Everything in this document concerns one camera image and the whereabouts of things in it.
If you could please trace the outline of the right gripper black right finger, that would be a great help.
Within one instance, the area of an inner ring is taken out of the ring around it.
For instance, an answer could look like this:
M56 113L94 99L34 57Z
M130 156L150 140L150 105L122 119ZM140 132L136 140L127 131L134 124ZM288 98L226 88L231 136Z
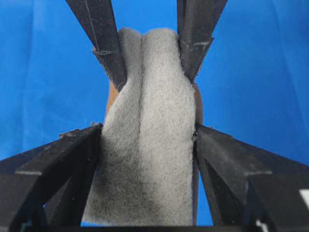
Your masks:
M194 154L215 226L308 231L307 165L199 124Z

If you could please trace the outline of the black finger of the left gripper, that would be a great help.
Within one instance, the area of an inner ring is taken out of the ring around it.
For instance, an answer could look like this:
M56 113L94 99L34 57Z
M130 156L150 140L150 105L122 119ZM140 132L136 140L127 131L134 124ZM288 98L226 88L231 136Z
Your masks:
M177 0L177 23L181 63L194 81L213 41L212 33L227 0Z
M117 91L127 81L126 65L110 0L67 0L93 45L93 54Z

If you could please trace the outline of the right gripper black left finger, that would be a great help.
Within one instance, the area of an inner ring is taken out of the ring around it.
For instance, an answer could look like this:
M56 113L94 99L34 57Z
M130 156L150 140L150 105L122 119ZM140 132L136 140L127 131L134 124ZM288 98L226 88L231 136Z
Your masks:
M74 130L0 163L3 232L81 232L102 124Z

